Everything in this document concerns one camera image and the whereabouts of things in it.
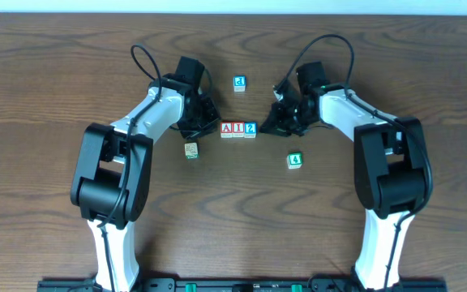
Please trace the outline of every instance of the blue number block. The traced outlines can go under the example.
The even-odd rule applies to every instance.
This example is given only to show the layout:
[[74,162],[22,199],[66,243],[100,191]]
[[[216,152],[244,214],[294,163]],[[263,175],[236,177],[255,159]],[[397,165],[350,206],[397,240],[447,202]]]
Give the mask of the blue number block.
[[233,90],[235,92],[243,92],[246,90],[246,77],[235,76],[233,78]]
[[244,138],[255,138],[257,136],[257,123],[245,122],[244,123]]

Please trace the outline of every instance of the wooden table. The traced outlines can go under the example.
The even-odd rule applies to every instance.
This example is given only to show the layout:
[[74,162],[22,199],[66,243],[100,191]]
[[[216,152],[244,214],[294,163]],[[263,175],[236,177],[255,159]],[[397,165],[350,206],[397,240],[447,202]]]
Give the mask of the wooden table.
[[[145,44],[163,73],[181,55],[199,59],[223,118],[261,123],[272,86],[305,44],[330,32],[353,43],[351,85],[361,98],[423,122],[435,190],[409,229],[401,275],[444,277],[450,290],[467,291],[467,17],[84,14],[0,14],[0,290],[96,272],[69,189],[84,128],[121,118],[145,96],[132,44]],[[345,77],[339,41],[315,45],[303,61],[318,59],[332,81]],[[234,94],[239,74],[248,86]],[[167,131],[156,144],[136,229],[142,267],[180,277],[349,272],[364,210],[353,145],[339,131],[215,133],[199,141],[195,161],[184,143]],[[303,152],[300,170],[287,170],[293,150]]]

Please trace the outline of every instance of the toy cube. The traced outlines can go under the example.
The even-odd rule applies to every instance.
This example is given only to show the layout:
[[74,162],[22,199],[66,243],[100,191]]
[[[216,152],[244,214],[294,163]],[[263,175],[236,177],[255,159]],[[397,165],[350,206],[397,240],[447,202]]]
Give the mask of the toy cube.
[[244,123],[244,138],[255,138],[257,136],[257,123],[245,122]]
[[221,138],[232,138],[232,123],[222,122],[221,123]]
[[186,159],[199,158],[198,144],[197,143],[185,144],[185,155],[186,155]]
[[300,152],[291,153],[288,155],[287,161],[290,170],[300,168],[302,166],[302,154]]
[[234,122],[232,134],[234,138],[244,137],[244,122]]
[[246,77],[235,76],[233,78],[233,90],[235,92],[243,92],[246,90]]

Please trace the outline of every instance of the white backdrop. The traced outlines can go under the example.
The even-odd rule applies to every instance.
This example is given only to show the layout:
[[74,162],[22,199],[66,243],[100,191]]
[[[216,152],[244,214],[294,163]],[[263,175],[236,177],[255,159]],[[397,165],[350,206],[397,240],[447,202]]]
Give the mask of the white backdrop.
[[0,0],[0,12],[467,15],[467,0]]

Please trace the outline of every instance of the wood grain surface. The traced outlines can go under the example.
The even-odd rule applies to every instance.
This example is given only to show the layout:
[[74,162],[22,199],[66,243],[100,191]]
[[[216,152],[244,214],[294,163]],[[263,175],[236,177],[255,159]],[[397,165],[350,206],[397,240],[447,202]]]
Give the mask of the wood grain surface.
[[[146,45],[163,73],[181,55],[199,59],[223,118],[261,123],[272,86],[305,44],[329,32],[353,43],[351,85],[362,99],[424,125],[435,190],[409,228],[401,275],[444,277],[451,291],[467,291],[467,17],[134,14],[0,14],[0,291],[96,272],[69,189],[85,127],[121,118],[145,96],[132,44]],[[345,76],[339,41],[313,46],[303,61],[318,59],[330,80]],[[234,94],[240,74],[248,86]],[[339,131],[215,133],[199,141],[194,161],[184,143],[167,131],[154,150],[136,229],[143,268],[200,278],[349,273],[364,210],[352,144]],[[294,150],[305,163],[287,170]]]

